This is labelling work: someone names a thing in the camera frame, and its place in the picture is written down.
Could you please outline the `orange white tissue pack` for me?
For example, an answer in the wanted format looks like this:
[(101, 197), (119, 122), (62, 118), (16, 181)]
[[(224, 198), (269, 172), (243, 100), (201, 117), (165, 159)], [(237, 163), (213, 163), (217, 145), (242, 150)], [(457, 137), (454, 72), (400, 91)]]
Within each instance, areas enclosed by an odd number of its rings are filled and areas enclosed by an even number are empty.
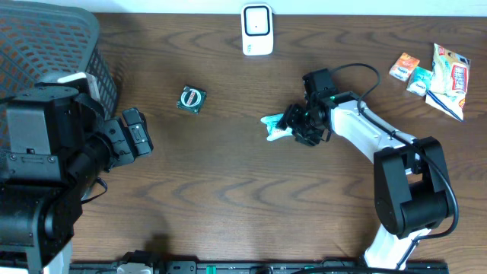
[(420, 63), (416, 57), (403, 53), (389, 70), (389, 74), (400, 81), (407, 81)]

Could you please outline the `teal snack packet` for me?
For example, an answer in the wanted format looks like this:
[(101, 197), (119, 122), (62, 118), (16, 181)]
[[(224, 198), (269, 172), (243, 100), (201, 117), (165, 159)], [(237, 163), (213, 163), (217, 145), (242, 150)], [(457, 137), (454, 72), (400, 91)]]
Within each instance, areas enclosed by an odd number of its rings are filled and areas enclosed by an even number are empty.
[(283, 113), (279, 113), (271, 116), (264, 116), (260, 119), (260, 122), (266, 125), (269, 134), (266, 138), (267, 141), (272, 142), (283, 137), (292, 136), (291, 128), (287, 127), (286, 129), (280, 129), (278, 127), (278, 123), (283, 116)]

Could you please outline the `green white tissue pack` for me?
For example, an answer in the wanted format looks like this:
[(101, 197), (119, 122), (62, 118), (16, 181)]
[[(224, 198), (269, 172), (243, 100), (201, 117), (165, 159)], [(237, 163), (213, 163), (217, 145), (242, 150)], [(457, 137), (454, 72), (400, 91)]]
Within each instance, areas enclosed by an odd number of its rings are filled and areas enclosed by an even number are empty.
[(418, 96), (425, 96), (431, 87), (432, 71), (416, 67), (409, 77), (406, 90)]

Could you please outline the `white blue snack bag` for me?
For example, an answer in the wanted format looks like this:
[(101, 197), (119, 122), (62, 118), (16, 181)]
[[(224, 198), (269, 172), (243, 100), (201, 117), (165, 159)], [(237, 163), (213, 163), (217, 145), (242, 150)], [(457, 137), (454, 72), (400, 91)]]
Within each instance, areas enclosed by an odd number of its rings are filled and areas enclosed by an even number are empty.
[(425, 102), (463, 122), (471, 60), (434, 44), (432, 79)]

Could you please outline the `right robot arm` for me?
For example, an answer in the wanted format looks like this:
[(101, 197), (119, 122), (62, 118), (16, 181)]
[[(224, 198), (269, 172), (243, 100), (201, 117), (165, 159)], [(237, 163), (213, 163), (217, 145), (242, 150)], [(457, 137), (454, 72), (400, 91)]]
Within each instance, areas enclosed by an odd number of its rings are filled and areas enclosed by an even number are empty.
[(380, 227), (362, 260), (368, 272), (403, 271), (421, 242), (450, 235), (459, 221), (443, 148), (433, 137), (418, 139), (391, 126), (364, 95), (339, 91), (334, 73), (324, 68), (304, 75), (306, 104), (290, 105), (278, 127), (310, 147), (336, 134), (371, 161)]

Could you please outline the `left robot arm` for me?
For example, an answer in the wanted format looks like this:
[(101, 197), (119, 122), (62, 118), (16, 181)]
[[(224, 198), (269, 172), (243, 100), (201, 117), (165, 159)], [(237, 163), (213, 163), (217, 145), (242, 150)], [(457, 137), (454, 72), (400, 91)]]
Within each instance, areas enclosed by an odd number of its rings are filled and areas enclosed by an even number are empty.
[(97, 80), (54, 72), (6, 99), (11, 150), (1, 184), (1, 271), (66, 273), (75, 222), (100, 174), (149, 155), (136, 108), (106, 118)]

